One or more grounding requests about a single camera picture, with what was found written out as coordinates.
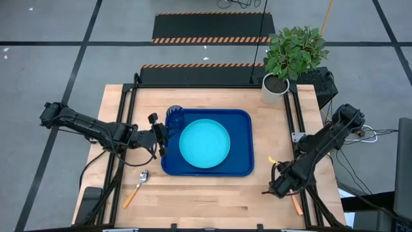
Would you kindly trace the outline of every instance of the wooden table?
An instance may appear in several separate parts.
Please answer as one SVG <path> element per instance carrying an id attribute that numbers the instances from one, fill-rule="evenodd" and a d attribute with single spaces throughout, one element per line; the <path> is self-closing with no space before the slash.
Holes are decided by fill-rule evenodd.
<path id="1" fill-rule="evenodd" d="M 122 85 L 106 86 L 98 114 L 100 120 L 116 120 L 121 89 Z M 306 132 L 315 133 L 323 125 L 314 87 L 305 85 L 298 86 L 298 89 Z M 295 117 L 292 96 L 290 99 Z M 148 130 L 147 116 L 157 112 L 160 122 L 164 122 L 166 110 L 174 104 L 184 108 L 233 108 L 248 112 L 252 117 L 254 170 L 249 176 L 240 178 L 175 177 L 162 170 L 160 159 L 144 167 L 125 166 L 116 227 L 168 228 L 172 223 L 177 223 L 179 228 L 252 229 L 256 228 L 256 224 L 263 224 L 265 229 L 304 228 L 303 216 L 297 214 L 290 197 L 278 199 L 273 195 L 261 194 L 268 189 L 270 180 L 272 163 L 268 161 L 268 156 L 279 161 L 293 158 L 283 100 L 267 105 L 260 99 L 259 89 L 138 89 L 132 123 L 138 124 L 139 130 Z M 101 150 L 99 145 L 91 145 L 88 162 Z M 108 157 L 100 158 L 84 174 L 75 215 L 84 188 L 103 186 Z M 149 157 L 150 154 L 144 149 L 128 150 L 126 160 L 138 164 Z M 138 190 L 129 207 L 123 209 L 122 205 L 138 183 L 143 169 L 150 171 L 150 179 Z M 315 176 L 319 196 L 336 218 L 345 224 L 333 166 L 328 157 L 318 163 Z M 316 224 L 309 195 L 308 203 L 312 224 Z M 108 222 L 111 204 L 112 198 L 109 198 L 105 222 Z"/>

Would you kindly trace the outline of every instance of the plant pot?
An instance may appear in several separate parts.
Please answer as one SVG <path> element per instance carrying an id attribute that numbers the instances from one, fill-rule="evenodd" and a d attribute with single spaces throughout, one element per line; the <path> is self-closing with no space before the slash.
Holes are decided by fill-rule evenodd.
<path id="1" fill-rule="evenodd" d="M 286 82 L 286 90 L 281 92 L 281 93 L 274 93 L 271 92 L 270 90 L 267 89 L 267 87 L 265 86 L 265 79 L 267 77 L 272 76 L 271 73 L 268 73 L 265 75 L 265 77 L 263 78 L 262 81 L 262 101 L 266 104 L 275 104 L 280 98 L 282 98 L 283 94 L 285 94 L 288 90 L 289 90 L 289 80 L 287 79 Z"/>

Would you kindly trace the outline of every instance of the light blue plate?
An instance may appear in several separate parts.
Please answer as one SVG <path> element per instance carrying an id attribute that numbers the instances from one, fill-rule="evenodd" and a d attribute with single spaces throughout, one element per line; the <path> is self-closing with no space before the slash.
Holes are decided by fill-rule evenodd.
<path id="1" fill-rule="evenodd" d="M 180 135 L 179 147 L 189 164 L 211 168 L 225 160 L 230 150 L 230 138 L 220 123 L 200 119 L 186 126 Z"/>

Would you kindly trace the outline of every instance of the blue tray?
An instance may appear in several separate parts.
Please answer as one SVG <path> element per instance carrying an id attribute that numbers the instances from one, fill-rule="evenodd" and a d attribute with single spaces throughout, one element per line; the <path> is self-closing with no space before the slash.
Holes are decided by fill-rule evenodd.
<path id="1" fill-rule="evenodd" d="M 253 171 L 254 154 L 252 120 L 243 110 L 184 109 L 185 126 L 199 119 L 210 119 L 225 127 L 230 137 L 230 150 L 226 159 L 212 168 L 197 168 L 189 164 L 180 153 L 179 140 L 182 130 L 169 140 L 169 154 L 162 157 L 162 168 L 169 175 L 244 177 Z M 166 117 L 166 126 L 170 121 Z"/>

